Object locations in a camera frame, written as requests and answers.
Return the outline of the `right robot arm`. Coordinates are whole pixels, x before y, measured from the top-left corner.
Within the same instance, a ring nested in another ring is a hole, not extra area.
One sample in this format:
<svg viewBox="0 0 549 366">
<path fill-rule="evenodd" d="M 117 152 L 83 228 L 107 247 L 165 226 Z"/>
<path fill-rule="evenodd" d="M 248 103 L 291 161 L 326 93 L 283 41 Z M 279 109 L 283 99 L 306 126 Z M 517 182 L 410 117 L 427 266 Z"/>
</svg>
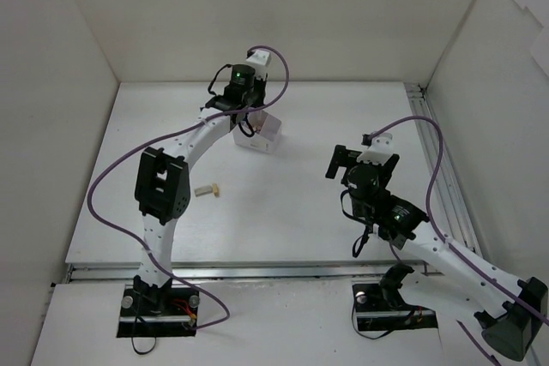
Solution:
<svg viewBox="0 0 549 366">
<path fill-rule="evenodd" d="M 325 177 L 343 173 L 341 197 L 351 203 L 344 215 L 364 228 L 353 255 L 375 237 L 436 268 L 476 303 L 473 318 L 487 345 L 509 360 L 522 361 L 547 320 L 547 284 L 492 265 L 438 229 L 428 212 L 392 194 L 388 184 L 399 160 L 387 141 L 363 151 L 334 148 Z"/>
</svg>

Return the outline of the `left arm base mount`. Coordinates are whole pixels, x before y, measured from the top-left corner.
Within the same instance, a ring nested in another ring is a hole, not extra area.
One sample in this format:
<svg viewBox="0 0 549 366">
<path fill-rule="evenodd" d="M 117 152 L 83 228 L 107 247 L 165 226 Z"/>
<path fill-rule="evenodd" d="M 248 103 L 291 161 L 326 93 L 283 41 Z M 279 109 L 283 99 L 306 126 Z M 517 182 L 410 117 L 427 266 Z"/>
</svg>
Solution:
<svg viewBox="0 0 549 366">
<path fill-rule="evenodd" d="M 119 310 L 117 338 L 194 337 L 199 303 L 199 292 L 189 287 L 170 288 L 158 303 L 153 303 L 127 286 Z"/>
</svg>

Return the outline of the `yellow eraser with sleeve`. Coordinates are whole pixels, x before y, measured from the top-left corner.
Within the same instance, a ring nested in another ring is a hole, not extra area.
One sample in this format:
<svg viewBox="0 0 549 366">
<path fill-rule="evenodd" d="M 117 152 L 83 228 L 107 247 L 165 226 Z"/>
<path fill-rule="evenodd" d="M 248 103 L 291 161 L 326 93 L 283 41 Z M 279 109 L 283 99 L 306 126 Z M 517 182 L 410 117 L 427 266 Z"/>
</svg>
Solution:
<svg viewBox="0 0 549 366">
<path fill-rule="evenodd" d="M 212 184 L 212 193 L 216 198 L 220 197 L 220 187 L 217 183 Z"/>
</svg>

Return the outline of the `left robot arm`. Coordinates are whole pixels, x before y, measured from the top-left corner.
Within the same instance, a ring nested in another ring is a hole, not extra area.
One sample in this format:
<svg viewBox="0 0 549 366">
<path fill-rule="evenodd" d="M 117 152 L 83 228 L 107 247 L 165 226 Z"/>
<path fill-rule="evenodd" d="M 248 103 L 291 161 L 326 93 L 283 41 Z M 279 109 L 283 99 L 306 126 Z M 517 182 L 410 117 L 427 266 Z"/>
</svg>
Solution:
<svg viewBox="0 0 549 366">
<path fill-rule="evenodd" d="M 265 99 L 265 63 L 235 64 L 228 85 L 200 110 L 199 128 L 148 147 L 140 158 L 135 198 L 144 224 L 142 262 L 133 290 L 146 316 L 163 315 L 171 305 L 172 245 L 178 219 L 190 204 L 190 171 L 210 147 L 245 119 L 236 111 L 259 107 Z"/>
</svg>

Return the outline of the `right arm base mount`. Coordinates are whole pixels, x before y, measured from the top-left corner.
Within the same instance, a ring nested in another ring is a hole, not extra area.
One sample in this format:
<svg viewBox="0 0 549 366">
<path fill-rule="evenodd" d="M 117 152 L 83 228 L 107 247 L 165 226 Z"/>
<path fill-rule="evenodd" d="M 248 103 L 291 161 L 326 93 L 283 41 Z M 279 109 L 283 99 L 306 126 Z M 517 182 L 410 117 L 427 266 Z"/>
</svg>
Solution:
<svg viewBox="0 0 549 366">
<path fill-rule="evenodd" d="M 351 321 L 354 330 L 369 340 L 395 332 L 437 329 L 436 312 L 424 306 L 405 303 L 399 292 L 389 303 L 378 284 L 352 284 Z"/>
</svg>

